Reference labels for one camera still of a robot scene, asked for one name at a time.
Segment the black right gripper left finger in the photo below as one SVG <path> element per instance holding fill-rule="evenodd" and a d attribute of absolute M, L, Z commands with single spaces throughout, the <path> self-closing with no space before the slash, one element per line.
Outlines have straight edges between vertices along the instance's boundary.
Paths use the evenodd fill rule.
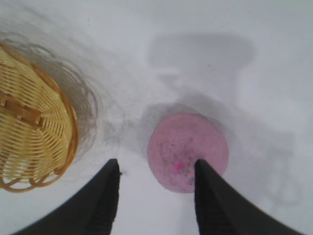
<path fill-rule="evenodd" d="M 121 172 L 110 159 L 73 197 L 17 235 L 109 235 L 116 218 Z"/>

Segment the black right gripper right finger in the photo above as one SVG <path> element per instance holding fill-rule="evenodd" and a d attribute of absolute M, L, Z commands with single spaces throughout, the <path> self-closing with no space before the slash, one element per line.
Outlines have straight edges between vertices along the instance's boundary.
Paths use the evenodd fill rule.
<path fill-rule="evenodd" d="M 201 235 L 297 235 L 246 200 L 203 160 L 195 162 L 195 212 Z"/>

